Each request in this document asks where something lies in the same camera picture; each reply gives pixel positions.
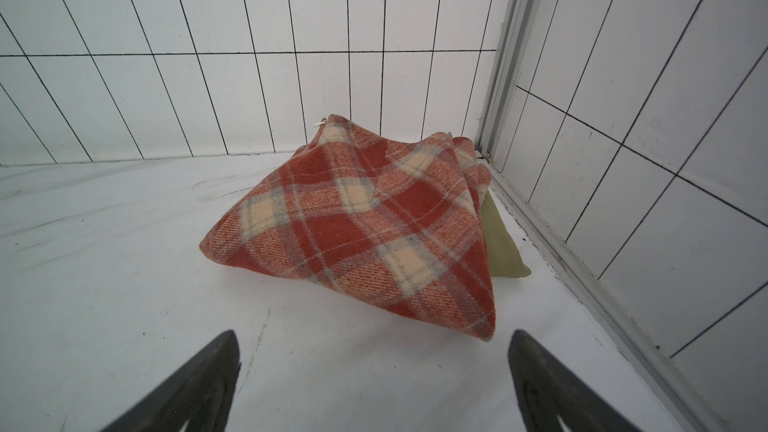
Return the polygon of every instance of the wall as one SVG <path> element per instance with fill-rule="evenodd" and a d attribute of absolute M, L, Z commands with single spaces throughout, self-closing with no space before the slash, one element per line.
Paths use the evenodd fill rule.
<path fill-rule="evenodd" d="M 0 164 L 474 137 L 508 0 L 0 0 Z"/>
<path fill-rule="evenodd" d="M 768 0 L 542 0 L 497 168 L 734 430 L 768 416 Z"/>

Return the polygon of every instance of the floor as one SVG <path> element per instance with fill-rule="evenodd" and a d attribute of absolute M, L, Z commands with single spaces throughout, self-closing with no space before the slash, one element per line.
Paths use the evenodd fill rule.
<path fill-rule="evenodd" d="M 489 343 L 207 261 L 209 227 L 288 156 L 0 168 L 4 427 L 99 430 L 232 328 L 228 430 L 524 430 L 523 328 L 641 429 L 680 430 L 503 209 L 533 274 L 494 279 Z"/>

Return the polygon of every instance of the olive green cushion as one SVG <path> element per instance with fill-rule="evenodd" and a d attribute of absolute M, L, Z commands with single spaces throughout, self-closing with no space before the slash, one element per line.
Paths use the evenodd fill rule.
<path fill-rule="evenodd" d="M 523 264 L 520 252 L 498 214 L 490 192 L 480 205 L 480 222 L 485 234 L 485 247 L 488 249 L 488 269 L 492 277 L 527 277 L 531 269 Z"/>

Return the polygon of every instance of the plaid fabric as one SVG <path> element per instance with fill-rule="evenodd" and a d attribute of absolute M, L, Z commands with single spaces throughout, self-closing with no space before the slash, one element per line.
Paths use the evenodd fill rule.
<path fill-rule="evenodd" d="M 495 311 L 479 217 L 490 181 L 469 139 L 406 144 L 331 116 L 200 250 L 487 341 Z"/>

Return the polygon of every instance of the gray baseboard trim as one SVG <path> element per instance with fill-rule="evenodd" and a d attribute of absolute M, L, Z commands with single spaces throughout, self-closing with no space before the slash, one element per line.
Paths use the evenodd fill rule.
<path fill-rule="evenodd" d="M 675 367 L 656 349 L 643 329 L 625 312 L 592 272 L 493 166 L 491 188 L 526 231 L 562 281 L 584 304 L 632 363 L 680 425 L 689 432 L 726 432 L 730 428 Z"/>

